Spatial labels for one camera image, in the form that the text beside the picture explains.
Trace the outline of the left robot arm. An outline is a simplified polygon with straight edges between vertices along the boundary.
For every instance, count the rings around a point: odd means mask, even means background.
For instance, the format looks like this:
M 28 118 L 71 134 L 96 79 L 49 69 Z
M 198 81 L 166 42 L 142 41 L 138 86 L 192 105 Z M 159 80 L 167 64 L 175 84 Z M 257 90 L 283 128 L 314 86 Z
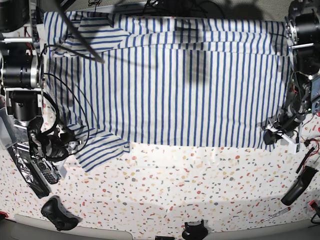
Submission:
M 320 2 L 294 0 L 285 18 L 289 48 L 291 91 L 280 112 L 268 120 L 266 145 L 277 142 L 288 152 L 300 150 L 301 125 L 308 114 L 320 111 Z

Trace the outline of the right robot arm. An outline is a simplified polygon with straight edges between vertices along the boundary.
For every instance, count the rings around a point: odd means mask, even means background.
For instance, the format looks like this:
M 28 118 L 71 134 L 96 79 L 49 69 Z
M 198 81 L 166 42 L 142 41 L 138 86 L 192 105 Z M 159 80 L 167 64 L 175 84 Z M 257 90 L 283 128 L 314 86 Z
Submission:
M 80 144 L 64 126 L 53 99 L 44 92 L 44 51 L 29 0 L 0 2 L 0 33 L 30 28 L 24 36 L 0 37 L 0 89 L 12 119 L 13 151 L 30 179 L 56 184 L 66 175 L 64 161 Z

